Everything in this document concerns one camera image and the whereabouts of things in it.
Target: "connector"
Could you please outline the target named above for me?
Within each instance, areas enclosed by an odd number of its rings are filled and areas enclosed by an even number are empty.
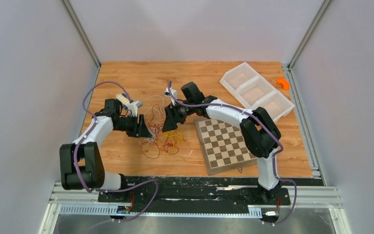
[[[277,211],[267,211],[267,212],[263,213],[262,215],[264,215],[264,216],[275,216],[275,217],[277,217],[277,216],[279,216],[279,213],[278,213]]]

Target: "gray metal floor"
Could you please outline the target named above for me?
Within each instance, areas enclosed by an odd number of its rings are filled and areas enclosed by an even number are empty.
[[[287,215],[282,208],[282,217]],[[83,234],[92,225],[109,220],[100,215],[63,215],[58,219],[59,234]],[[139,217],[128,223],[106,223],[89,234],[335,234],[328,209],[296,208],[292,217],[276,227],[250,218]]]

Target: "yellow wire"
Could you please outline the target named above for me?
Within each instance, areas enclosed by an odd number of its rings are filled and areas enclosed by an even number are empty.
[[[170,150],[170,151],[168,151],[167,153],[171,153],[172,151],[174,151],[175,149],[174,149],[174,146],[176,146],[176,145],[178,145],[178,144],[180,144],[180,143],[182,143],[183,141],[184,141],[184,139],[183,139],[183,137],[181,136],[181,135],[179,135],[177,132],[175,132],[175,131],[171,131],[171,132],[168,132],[168,133],[163,133],[163,132],[161,132],[161,134],[163,135],[163,136],[165,136],[166,137],[166,140],[168,139],[168,138],[171,138],[171,140],[173,141],[173,146],[172,146],[172,150]]]

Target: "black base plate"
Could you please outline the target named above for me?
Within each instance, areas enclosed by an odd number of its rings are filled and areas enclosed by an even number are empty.
[[[278,193],[267,199],[259,188],[240,188],[235,190],[217,190],[215,184],[191,182],[160,183],[157,197],[148,208],[148,212],[163,213],[219,213],[246,214],[248,205],[277,205],[278,197],[282,205],[290,205],[289,192],[280,188]],[[133,212],[140,212],[150,201],[155,191],[154,183],[149,183],[132,191],[135,197]],[[130,202],[129,195],[106,193],[98,197],[99,202]]]

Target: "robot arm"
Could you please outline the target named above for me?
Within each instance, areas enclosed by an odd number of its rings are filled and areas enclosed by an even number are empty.
[[[273,160],[275,160],[273,158],[273,153],[277,151],[278,145],[265,130],[258,130],[256,128],[258,123],[253,118],[244,114],[246,112],[256,116],[277,139],[280,139],[280,131],[267,111],[262,107],[256,110],[237,107],[241,110],[241,112],[239,112],[223,107],[223,105],[227,105],[227,103],[214,96],[204,97],[203,93],[200,92],[197,85],[193,82],[184,85],[181,90],[186,97],[186,100],[182,101],[182,103],[187,105],[209,103],[210,105],[187,107],[172,100],[172,103],[165,108],[166,121],[164,123],[163,132],[177,129],[177,123],[183,124],[186,117],[194,113],[198,116],[204,116],[210,119],[219,119],[240,128],[249,152],[256,156],[257,166],[259,168],[259,185],[265,188],[271,195],[274,195],[280,188],[279,180],[273,173]],[[173,95],[175,93],[173,89],[166,89],[165,96],[169,97],[169,92],[172,92]]]
[[[129,137],[151,137],[144,116],[137,114],[141,105],[141,101],[130,103],[127,107],[131,110],[131,115],[122,116],[122,103],[119,100],[105,100],[104,108],[95,113],[96,120],[94,118],[91,120],[85,132],[71,144],[61,146],[59,149],[61,183],[65,190],[83,189],[74,167],[74,149],[80,141],[82,142],[78,147],[77,159],[85,160],[85,166],[80,166],[79,169],[88,187],[107,190],[121,188],[121,183],[125,182],[124,176],[105,172],[99,147],[113,130],[125,131]]]

